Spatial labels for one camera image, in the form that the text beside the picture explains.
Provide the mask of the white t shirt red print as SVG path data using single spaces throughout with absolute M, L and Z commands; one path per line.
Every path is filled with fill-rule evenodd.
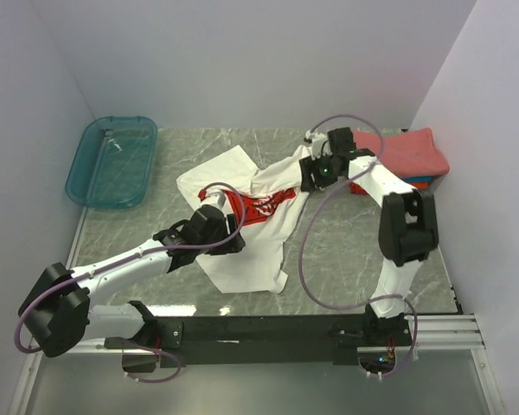
M 293 233 L 308 194 L 300 189 L 299 161 L 311 155 L 299 145 L 288 156 L 260 169 L 239 146 L 188 170 L 176 179 L 185 201 L 196 209 L 203 201 L 202 189 L 224 182 L 223 211 L 245 217 L 240 235 L 246 245 L 241 252 L 199 256 L 197 262 L 222 293 L 269 291 L 280 293 L 287 281 L 281 266 L 283 244 Z

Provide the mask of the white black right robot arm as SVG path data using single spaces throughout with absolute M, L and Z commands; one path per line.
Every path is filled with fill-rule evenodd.
M 381 345 L 405 327 L 405 299 L 413 279 L 438 247 L 433 195 L 401 180 L 371 150 L 358 148 L 348 128 L 327 133 L 307 131 L 304 141 L 311 154 L 299 161 L 302 190 L 326 188 L 345 177 L 381 208 L 381 274 L 362 319 L 365 341 Z

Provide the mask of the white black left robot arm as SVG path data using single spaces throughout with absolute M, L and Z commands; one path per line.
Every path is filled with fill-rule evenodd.
M 140 246 L 91 265 L 48 266 L 18 310 L 19 324 L 37 345 L 24 353 L 65 354 L 82 340 L 120 338 L 138 348 L 163 345 L 157 317 L 140 302 L 105 306 L 102 300 L 139 279 L 192 264 L 204 255 L 240 252 L 242 214 L 225 214 L 209 204 L 187 220 L 155 233 Z

